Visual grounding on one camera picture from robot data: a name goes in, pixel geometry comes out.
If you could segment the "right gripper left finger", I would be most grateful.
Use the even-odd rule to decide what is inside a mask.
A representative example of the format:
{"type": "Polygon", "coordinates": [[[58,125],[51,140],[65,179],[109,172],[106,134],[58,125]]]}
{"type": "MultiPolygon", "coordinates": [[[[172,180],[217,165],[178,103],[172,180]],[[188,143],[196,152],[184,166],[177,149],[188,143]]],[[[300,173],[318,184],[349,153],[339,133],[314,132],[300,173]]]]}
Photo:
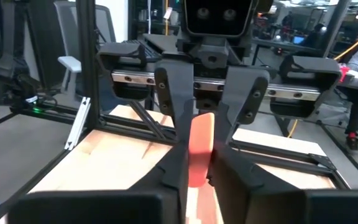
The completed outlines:
{"type": "Polygon", "coordinates": [[[181,224],[186,221],[188,191],[188,150],[182,143],[173,146],[133,186],[144,211],[137,223],[181,224]]]}

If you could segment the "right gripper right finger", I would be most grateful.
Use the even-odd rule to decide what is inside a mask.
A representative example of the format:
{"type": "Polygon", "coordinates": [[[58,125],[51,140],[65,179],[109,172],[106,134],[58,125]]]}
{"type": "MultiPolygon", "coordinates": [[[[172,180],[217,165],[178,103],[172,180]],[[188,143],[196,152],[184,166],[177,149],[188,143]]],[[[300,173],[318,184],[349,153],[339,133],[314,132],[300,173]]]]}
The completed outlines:
{"type": "Polygon", "coordinates": [[[212,182],[224,223],[302,224],[302,190],[219,144],[212,155],[212,182]]]}

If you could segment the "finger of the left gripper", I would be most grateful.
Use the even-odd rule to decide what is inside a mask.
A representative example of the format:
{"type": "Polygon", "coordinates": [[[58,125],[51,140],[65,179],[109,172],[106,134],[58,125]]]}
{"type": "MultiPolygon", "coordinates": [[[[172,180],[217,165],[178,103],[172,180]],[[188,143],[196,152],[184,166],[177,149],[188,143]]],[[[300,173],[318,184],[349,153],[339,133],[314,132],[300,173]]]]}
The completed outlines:
{"type": "Polygon", "coordinates": [[[178,140],[187,144],[193,118],[193,65],[163,59],[155,64],[154,78],[160,111],[172,117],[178,140]]]}
{"type": "Polygon", "coordinates": [[[268,71],[248,67],[229,67],[221,101],[216,112],[214,146],[225,146],[232,137],[237,120],[247,113],[247,123],[255,114],[269,85],[268,71]]]}

